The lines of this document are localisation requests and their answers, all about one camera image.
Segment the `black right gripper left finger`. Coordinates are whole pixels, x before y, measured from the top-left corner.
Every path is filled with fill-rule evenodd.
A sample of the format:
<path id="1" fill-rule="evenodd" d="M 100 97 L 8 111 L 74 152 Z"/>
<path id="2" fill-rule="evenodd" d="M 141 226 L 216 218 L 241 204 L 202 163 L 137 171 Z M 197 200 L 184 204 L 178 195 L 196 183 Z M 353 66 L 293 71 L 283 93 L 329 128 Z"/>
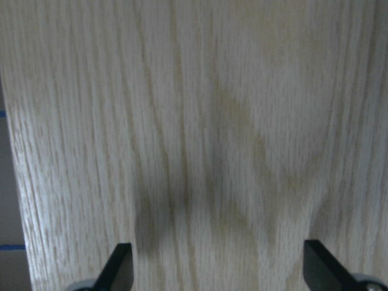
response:
<path id="1" fill-rule="evenodd" d="M 134 282 L 133 253 L 130 243 L 119 243 L 113 250 L 92 290 L 131 290 Z"/>

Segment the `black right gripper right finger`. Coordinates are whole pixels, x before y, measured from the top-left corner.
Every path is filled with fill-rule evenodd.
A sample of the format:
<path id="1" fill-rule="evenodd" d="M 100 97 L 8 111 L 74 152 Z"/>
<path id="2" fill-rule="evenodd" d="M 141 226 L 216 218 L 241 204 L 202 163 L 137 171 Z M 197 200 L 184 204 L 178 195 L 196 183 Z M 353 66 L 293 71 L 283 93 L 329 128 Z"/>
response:
<path id="1" fill-rule="evenodd" d="M 351 274 L 317 239 L 304 241 L 303 278 L 313 291 L 387 290 L 374 277 Z"/>

